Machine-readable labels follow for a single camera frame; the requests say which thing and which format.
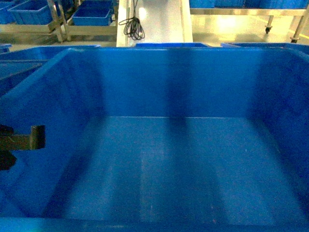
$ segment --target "metal rack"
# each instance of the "metal rack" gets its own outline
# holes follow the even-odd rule
[[[81,4],[81,0],[74,1],[76,9]],[[71,40],[72,35],[117,35],[117,19],[118,7],[114,7],[115,12],[115,26],[75,26],[72,17],[64,21],[64,27],[67,34],[67,40]]]
[[[58,16],[56,12],[56,5],[54,0],[47,0],[53,21],[47,25],[18,25],[18,24],[0,24],[0,34],[43,34],[51,35],[55,33],[58,41],[65,40],[64,34],[61,30],[61,24],[65,21],[64,12],[60,1],[58,6],[61,15]]]
[[[234,9],[234,8],[191,8],[192,15],[266,15],[269,16],[265,32],[268,34],[272,28],[274,16],[301,16],[297,29],[291,42],[296,43],[299,40],[299,34],[309,16],[309,6],[306,9],[282,10],[282,9]]]

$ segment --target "blue storage box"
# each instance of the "blue storage box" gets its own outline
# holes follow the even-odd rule
[[[160,47],[211,47],[207,44],[203,43],[137,43],[136,47],[153,47],[153,48],[160,48]]]
[[[10,47],[12,47],[11,44],[9,43],[0,43],[0,54],[1,53],[5,53],[5,52],[9,52],[10,51]]]
[[[76,26],[109,26],[112,22],[110,9],[80,8],[73,15]]]
[[[190,8],[214,8],[215,0],[189,0]]]
[[[114,6],[111,0],[86,0],[79,8],[103,8],[110,9],[111,14],[114,14]]]
[[[295,43],[222,43],[222,47],[263,47],[263,48],[287,48],[301,51],[309,55],[309,45]]]
[[[98,48],[100,45],[76,45],[76,46],[38,46],[25,50],[14,51],[0,54],[0,60],[45,60],[53,58],[59,52],[69,48],[74,50],[83,50],[86,48]]]
[[[14,22],[12,14],[8,11],[14,5],[13,2],[0,1],[0,24]]]
[[[0,62],[0,96],[18,85],[41,65],[40,63]]]
[[[59,53],[0,98],[1,124],[46,126],[0,172],[0,226],[309,230],[308,66],[279,48]]]
[[[243,7],[244,0],[216,0],[215,7]]]
[[[259,8],[261,0],[245,0],[246,8]]]
[[[52,21],[49,6],[43,0],[29,0],[8,10],[17,24],[46,25]]]
[[[308,0],[261,0],[263,9],[305,9]]]

